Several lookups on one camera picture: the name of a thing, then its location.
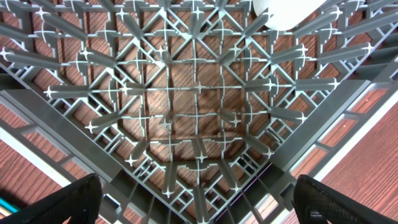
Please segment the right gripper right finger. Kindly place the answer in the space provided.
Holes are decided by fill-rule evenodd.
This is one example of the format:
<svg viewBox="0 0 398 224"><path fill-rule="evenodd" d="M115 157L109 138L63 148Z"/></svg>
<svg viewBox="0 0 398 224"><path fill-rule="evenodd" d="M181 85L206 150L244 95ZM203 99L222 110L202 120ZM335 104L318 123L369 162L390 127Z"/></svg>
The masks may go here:
<svg viewBox="0 0 398 224"><path fill-rule="evenodd" d="M298 177L292 203L301 224L397 224L304 174Z"/></svg>

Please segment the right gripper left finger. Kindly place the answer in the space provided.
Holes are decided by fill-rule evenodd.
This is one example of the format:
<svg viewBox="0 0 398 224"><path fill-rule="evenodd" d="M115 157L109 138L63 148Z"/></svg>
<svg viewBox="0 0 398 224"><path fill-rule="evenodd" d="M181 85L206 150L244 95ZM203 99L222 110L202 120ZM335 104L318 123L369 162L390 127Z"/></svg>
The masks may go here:
<svg viewBox="0 0 398 224"><path fill-rule="evenodd" d="M1 223L95 223L102 198L100 178L92 173L1 219Z"/></svg>

